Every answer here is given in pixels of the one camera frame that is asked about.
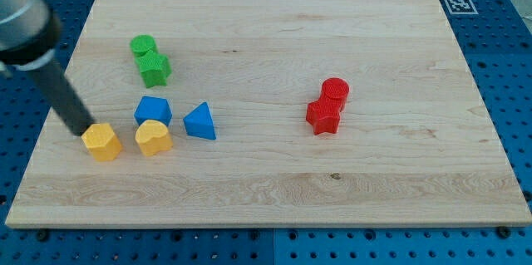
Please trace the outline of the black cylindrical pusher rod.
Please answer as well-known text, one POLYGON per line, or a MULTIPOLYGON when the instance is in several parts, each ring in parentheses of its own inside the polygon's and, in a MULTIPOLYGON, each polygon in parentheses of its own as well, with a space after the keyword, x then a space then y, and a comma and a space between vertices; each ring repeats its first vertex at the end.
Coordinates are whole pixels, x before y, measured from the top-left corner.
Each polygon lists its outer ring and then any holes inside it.
POLYGON ((57 59, 52 58, 27 74, 73 135, 83 135, 95 123, 57 59))

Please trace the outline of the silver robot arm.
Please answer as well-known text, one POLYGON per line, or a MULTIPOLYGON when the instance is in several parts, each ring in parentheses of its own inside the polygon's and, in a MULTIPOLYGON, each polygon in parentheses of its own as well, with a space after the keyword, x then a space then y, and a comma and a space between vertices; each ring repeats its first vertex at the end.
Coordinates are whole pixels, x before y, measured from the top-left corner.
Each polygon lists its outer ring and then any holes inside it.
POLYGON ((61 23, 45 0, 1 0, 1 70, 24 71, 69 131, 95 123, 56 59, 61 23))

